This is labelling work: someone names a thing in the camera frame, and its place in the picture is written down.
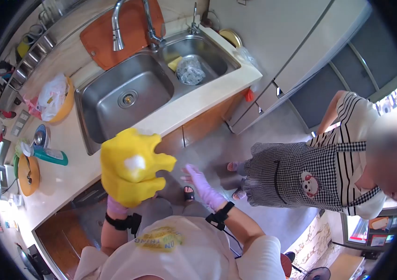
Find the yellow sponge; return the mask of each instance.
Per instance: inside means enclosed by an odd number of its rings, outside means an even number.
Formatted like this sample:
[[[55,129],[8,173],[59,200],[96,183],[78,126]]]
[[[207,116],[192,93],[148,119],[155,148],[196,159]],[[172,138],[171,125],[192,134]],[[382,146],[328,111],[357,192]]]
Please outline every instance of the yellow sponge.
[[[167,154],[155,154],[159,142],[161,137],[157,134],[141,135],[137,129],[129,128],[102,144],[102,186],[125,207],[137,206],[166,185],[165,179],[157,178],[155,173],[172,171],[177,160]]]
[[[177,70],[177,65],[180,62],[180,60],[182,60],[183,57],[179,56],[176,59],[172,60],[171,62],[169,62],[168,66],[172,71],[176,71]]]

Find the refrigerator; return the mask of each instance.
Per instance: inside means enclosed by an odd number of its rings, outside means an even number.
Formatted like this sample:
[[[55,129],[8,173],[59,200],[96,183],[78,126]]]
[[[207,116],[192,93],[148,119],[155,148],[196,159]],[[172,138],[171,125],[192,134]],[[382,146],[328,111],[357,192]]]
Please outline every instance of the refrigerator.
[[[218,29],[232,29],[258,63],[262,79],[252,85],[226,122],[241,133],[317,73],[346,45],[371,13],[366,0],[210,0]]]

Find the gray pants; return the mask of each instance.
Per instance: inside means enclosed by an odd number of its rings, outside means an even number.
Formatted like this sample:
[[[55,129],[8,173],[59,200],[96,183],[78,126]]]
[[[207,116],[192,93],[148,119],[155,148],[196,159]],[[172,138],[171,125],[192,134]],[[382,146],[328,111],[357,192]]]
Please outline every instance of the gray pants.
[[[237,172],[239,175],[244,176],[244,177],[248,175],[248,174],[245,172],[245,170],[244,170],[244,165],[245,165],[246,162],[247,162],[247,161],[242,161],[242,162],[240,162],[239,165],[237,166],[237,170],[236,170],[236,172]]]
[[[210,213],[211,212],[205,207],[205,205],[193,200],[186,202],[183,212],[179,216],[206,218]],[[172,216],[172,214],[172,205],[166,199],[160,197],[156,199],[147,199],[140,211],[142,220],[138,234],[154,222],[167,218],[168,216]]]

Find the countertop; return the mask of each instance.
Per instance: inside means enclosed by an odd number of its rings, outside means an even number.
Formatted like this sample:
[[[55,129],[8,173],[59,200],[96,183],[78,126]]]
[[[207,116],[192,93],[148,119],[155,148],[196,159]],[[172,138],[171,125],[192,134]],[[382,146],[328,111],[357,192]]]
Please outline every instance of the countertop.
[[[262,74],[252,64],[241,59],[229,42],[211,28],[200,25],[200,29],[238,61],[241,67],[156,110],[133,126],[141,133],[157,133],[163,137],[261,79]],[[178,28],[169,28],[167,24],[166,30],[171,34],[173,31],[180,31]],[[79,87],[100,71],[103,70],[95,62],[88,64],[71,77],[74,86]],[[32,120],[23,137],[32,139],[36,128],[42,123],[44,122],[36,118]],[[87,154],[76,106],[61,123],[44,124],[50,129],[49,147],[64,151],[69,163],[67,166],[62,166],[38,159],[41,176],[39,189],[32,195],[24,197],[25,205],[19,207],[16,213],[16,220],[27,246],[36,244],[41,247],[34,230],[62,206],[98,181],[101,175],[100,151],[91,156]]]

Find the kitchen sink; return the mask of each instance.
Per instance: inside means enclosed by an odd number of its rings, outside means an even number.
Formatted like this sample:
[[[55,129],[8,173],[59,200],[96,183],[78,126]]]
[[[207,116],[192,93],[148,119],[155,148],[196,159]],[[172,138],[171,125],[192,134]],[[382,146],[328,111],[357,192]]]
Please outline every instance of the kitchen sink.
[[[195,86],[181,83],[168,63],[195,56],[206,77]],[[206,35],[184,31],[157,50],[145,48],[76,90],[76,106],[89,155],[162,106],[240,65]]]

